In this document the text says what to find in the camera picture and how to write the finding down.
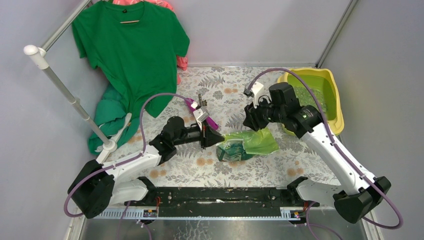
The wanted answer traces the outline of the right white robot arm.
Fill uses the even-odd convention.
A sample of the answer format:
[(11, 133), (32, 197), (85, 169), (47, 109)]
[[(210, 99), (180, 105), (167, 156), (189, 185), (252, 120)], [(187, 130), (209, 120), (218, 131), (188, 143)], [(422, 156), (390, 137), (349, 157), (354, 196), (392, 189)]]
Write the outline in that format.
[(244, 90), (253, 101), (244, 108), (243, 125), (258, 131), (269, 123), (283, 124), (320, 156), (340, 183), (331, 185), (298, 177), (287, 187), (286, 198), (291, 205), (317, 202), (336, 209), (344, 220), (355, 224), (382, 202), (379, 191), (386, 194), (391, 187), (390, 181), (366, 170), (333, 132), (327, 131), (316, 107), (300, 105), (294, 88), (287, 82), (269, 87), (269, 98), (264, 97), (263, 91), (264, 86), (259, 82)]

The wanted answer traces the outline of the magenta plastic scoop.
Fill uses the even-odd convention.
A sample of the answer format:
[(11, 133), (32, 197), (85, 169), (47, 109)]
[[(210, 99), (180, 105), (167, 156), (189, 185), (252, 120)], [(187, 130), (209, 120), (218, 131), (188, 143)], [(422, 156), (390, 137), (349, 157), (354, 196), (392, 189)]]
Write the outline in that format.
[(197, 123), (202, 124), (206, 122), (214, 130), (219, 129), (219, 125), (209, 116), (205, 106), (200, 105), (195, 100), (187, 98), (185, 100), (188, 109), (191, 111)]

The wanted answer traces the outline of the yellow green litter box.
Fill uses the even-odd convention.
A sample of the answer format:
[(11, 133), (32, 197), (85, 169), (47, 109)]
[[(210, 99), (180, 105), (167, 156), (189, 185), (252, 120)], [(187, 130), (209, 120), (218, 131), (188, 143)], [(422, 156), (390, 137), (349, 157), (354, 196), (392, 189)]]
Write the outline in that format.
[[(292, 68), (312, 90), (326, 115), (328, 125), (332, 132), (338, 136), (344, 129), (345, 123), (341, 109), (339, 90), (333, 73), (327, 69), (316, 68)], [(311, 105), (317, 107), (310, 93), (303, 84), (290, 73), (284, 73), (277, 79), (278, 83), (287, 82), (293, 86), (296, 97), (302, 106)]]

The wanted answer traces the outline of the green cat litter bag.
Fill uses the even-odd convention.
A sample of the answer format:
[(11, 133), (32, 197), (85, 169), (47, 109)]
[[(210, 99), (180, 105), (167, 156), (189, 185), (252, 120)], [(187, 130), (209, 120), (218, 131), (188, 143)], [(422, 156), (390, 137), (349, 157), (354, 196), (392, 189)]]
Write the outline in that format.
[(220, 162), (242, 162), (257, 156), (267, 156), (280, 150), (268, 128), (225, 134), (224, 141), (216, 144), (216, 156)]

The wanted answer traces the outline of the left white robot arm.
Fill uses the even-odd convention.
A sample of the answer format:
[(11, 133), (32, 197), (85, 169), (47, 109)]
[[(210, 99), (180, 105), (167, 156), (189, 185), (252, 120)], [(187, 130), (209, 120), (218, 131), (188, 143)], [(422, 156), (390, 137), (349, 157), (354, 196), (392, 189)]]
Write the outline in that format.
[[(169, 161), (176, 155), (178, 145), (198, 142), (206, 149), (224, 139), (207, 121), (186, 127), (181, 117), (173, 116), (141, 151), (108, 163), (95, 159), (87, 162), (67, 191), (64, 212), (72, 218), (84, 215), (91, 219), (110, 205), (139, 201), (148, 206), (155, 200), (153, 186), (147, 180), (130, 180), (131, 175)], [(69, 212), (70, 201), (80, 209), (78, 215)]]

